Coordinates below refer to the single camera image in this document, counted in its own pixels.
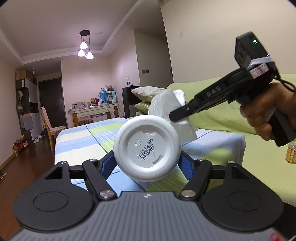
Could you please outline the person's right hand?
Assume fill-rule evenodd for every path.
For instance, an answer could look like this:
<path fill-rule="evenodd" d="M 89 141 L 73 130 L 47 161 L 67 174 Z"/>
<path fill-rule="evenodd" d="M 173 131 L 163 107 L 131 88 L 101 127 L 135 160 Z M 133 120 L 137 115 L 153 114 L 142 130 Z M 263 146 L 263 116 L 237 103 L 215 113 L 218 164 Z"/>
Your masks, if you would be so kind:
<path fill-rule="evenodd" d="M 295 129 L 295 105 L 295 93 L 287 90 L 281 83 L 273 83 L 266 92 L 256 97 L 250 104 L 241 106 L 240 113 L 255 132 L 268 141 L 271 139 L 272 127 L 266 121 L 267 112 L 277 108 L 287 116 Z"/>

